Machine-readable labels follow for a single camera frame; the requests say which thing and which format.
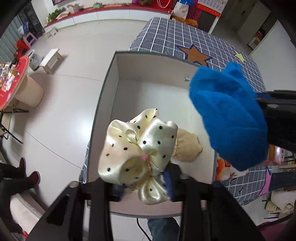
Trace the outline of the blue fleece cloth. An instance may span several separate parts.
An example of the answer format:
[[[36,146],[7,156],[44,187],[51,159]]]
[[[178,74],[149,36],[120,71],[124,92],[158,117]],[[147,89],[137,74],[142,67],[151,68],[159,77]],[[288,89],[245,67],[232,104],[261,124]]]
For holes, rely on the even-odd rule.
[[[220,157],[238,171],[266,160],[267,124],[240,65],[230,62],[223,71],[199,67],[189,98]]]

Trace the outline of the cream polka dot scrunchie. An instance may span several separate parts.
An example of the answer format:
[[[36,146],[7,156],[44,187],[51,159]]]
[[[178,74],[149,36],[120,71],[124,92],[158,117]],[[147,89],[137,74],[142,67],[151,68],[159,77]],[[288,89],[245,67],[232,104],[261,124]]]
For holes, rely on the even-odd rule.
[[[164,171],[170,162],[178,126],[159,119],[156,108],[127,122],[113,120],[106,131],[98,174],[111,184],[138,191],[139,200],[155,205],[169,200]]]

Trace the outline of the orange cartoon fox package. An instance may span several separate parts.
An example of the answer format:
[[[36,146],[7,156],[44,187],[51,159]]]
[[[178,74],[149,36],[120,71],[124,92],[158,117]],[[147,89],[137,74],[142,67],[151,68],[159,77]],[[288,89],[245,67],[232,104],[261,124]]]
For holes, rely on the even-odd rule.
[[[215,181],[225,181],[228,179],[234,179],[248,175],[248,173],[248,170],[238,171],[229,162],[225,161],[222,158],[217,159]]]

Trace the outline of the seated person in black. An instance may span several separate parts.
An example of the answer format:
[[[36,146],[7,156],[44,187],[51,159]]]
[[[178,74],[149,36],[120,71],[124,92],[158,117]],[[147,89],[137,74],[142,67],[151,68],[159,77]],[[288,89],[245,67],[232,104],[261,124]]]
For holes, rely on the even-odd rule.
[[[11,197],[34,188],[39,182],[38,171],[34,171],[30,176],[26,175],[25,158],[20,159],[18,168],[1,163],[1,219],[11,233],[23,235],[23,229],[11,214]]]

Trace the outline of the grey white storage box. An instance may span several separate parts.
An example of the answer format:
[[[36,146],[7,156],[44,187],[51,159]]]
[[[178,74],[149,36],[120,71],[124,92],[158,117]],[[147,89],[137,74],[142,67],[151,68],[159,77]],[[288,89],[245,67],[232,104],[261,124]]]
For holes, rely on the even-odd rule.
[[[98,161],[112,120],[131,120],[143,110],[157,108],[163,121],[194,133],[203,150],[195,161],[179,162],[183,173],[199,182],[215,179],[216,153],[201,116],[189,99],[189,81],[198,66],[183,59],[150,52],[116,52],[107,70],[93,123],[87,180],[98,178]]]

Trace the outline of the grey checkered star rug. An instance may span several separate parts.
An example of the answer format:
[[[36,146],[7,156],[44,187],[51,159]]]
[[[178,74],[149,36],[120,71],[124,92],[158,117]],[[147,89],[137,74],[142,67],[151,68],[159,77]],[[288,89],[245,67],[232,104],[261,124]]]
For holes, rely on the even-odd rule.
[[[238,58],[236,49],[226,42],[182,23],[163,18],[152,18],[134,40],[129,51],[168,55],[196,64],[198,68],[204,66],[218,71],[223,71],[232,62],[240,65],[244,77],[256,94],[265,92],[261,83],[261,75],[251,59]],[[217,159],[222,157],[216,151],[215,153],[217,166]],[[169,163],[179,166],[179,162],[181,161],[171,156]],[[126,204],[146,205],[139,200],[137,190],[130,191],[124,187],[124,194]]]

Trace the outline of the white shopping bag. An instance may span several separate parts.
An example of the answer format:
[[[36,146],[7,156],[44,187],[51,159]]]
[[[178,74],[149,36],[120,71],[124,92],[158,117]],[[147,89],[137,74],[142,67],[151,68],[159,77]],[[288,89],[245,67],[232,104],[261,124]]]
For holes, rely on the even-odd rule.
[[[188,1],[179,0],[176,2],[172,16],[185,20],[189,11]]]

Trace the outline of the round red side table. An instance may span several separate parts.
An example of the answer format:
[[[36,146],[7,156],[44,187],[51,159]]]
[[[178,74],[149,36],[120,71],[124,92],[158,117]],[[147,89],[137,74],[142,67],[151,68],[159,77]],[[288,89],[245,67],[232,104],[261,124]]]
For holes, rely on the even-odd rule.
[[[31,108],[36,108],[41,103],[44,89],[27,75],[28,68],[29,57],[24,55],[20,57],[16,66],[19,75],[12,81],[10,89],[7,91],[1,89],[1,110],[9,106],[14,98]]]

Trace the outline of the red white tv cabinet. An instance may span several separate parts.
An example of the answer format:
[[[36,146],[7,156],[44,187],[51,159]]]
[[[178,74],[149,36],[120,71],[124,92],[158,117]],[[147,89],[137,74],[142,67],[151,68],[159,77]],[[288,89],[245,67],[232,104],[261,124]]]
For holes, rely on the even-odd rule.
[[[86,8],[69,14],[60,20],[53,20],[44,26],[45,31],[52,28],[62,29],[77,24],[105,21],[105,20],[132,20],[147,22],[153,17],[169,18],[171,8],[160,8],[158,4],[154,6],[140,6],[138,4],[113,4],[102,8]]]

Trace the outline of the small white wooden stool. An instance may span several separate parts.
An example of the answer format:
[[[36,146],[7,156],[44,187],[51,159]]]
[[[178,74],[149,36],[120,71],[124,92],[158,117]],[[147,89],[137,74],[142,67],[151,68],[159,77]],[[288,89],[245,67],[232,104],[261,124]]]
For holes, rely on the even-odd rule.
[[[40,63],[40,67],[44,69],[44,71],[47,74],[53,74],[52,70],[51,70],[51,66],[59,60],[64,60],[64,57],[59,53],[60,49],[59,48],[55,48],[55,49],[51,49],[48,54],[46,54],[46,56],[43,58],[43,60]]]

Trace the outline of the white blue ceramic pot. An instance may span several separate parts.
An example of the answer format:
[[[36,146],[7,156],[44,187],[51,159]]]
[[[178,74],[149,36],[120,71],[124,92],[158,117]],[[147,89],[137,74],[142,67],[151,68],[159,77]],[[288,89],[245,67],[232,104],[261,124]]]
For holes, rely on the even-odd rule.
[[[41,61],[42,61],[42,57],[37,54],[35,52],[35,50],[31,50],[29,53],[28,53],[28,57],[29,57],[29,67],[35,71],[36,69],[39,68],[40,64],[41,64]]]

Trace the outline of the pink plastic stool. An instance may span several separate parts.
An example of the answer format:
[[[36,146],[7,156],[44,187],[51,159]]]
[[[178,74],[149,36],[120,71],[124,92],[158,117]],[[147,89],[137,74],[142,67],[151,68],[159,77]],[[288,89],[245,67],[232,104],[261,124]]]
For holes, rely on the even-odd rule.
[[[23,42],[28,46],[28,48],[31,48],[37,40],[38,39],[31,32],[28,32],[23,36]]]

